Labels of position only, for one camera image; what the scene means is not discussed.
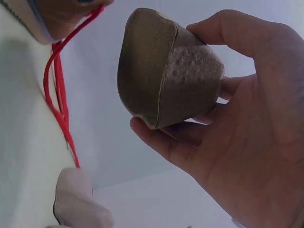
red cord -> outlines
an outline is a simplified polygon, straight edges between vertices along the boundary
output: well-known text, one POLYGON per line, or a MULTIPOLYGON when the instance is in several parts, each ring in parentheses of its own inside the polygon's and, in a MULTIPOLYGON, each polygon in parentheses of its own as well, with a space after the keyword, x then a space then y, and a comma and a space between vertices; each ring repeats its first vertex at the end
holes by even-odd
POLYGON ((49 58, 43 77, 43 88, 45 93, 45 100, 52 113, 54 114, 59 126, 63 132, 66 141, 70 145, 75 159, 75 165, 77 168, 80 168, 79 159, 75 150, 74 141, 69 130, 69 113, 67 108, 67 99, 66 99, 66 90, 65 83, 63 78, 60 52, 66 46, 66 44, 85 26, 95 20, 98 15, 103 12, 105 6, 100 6, 96 11, 94 11, 91 16, 86 19, 81 25, 79 25, 64 41, 60 41, 52 45, 53 54, 49 58), (54 107, 50 93, 49 93, 49 70, 51 68, 52 62, 54 61, 54 72, 55 72, 55 82, 56 82, 56 94, 59 104, 59 111, 54 107))

white wall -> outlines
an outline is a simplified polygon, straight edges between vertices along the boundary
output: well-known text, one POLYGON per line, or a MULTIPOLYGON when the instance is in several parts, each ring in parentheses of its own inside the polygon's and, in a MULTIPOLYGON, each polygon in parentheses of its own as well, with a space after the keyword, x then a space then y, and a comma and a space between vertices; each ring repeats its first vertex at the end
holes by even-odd
MULTIPOLYGON (((130 130, 131 116, 116 88, 124 26, 138 7, 158 9, 183 26, 222 9, 236 9, 287 23, 304 35, 303 0, 115 0, 62 53, 71 131, 96 188, 171 169, 130 130)), ((227 76, 254 72, 251 59, 227 47, 213 48, 224 61, 227 76)))
POLYGON ((115 228, 236 228, 231 217, 179 169, 94 191, 115 228))
MULTIPOLYGON (((76 148, 95 184, 95 198, 113 212, 116 227, 232 228, 229 215, 191 177, 172 169, 129 128, 116 71, 126 20, 138 7, 158 9, 183 26, 222 9, 236 9, 286 23, 304 36, 304 1, 115 0, 62 55, 76 148)), ((227 76, 254 72, 251 59, 227 47, 213 48, 227 76)))

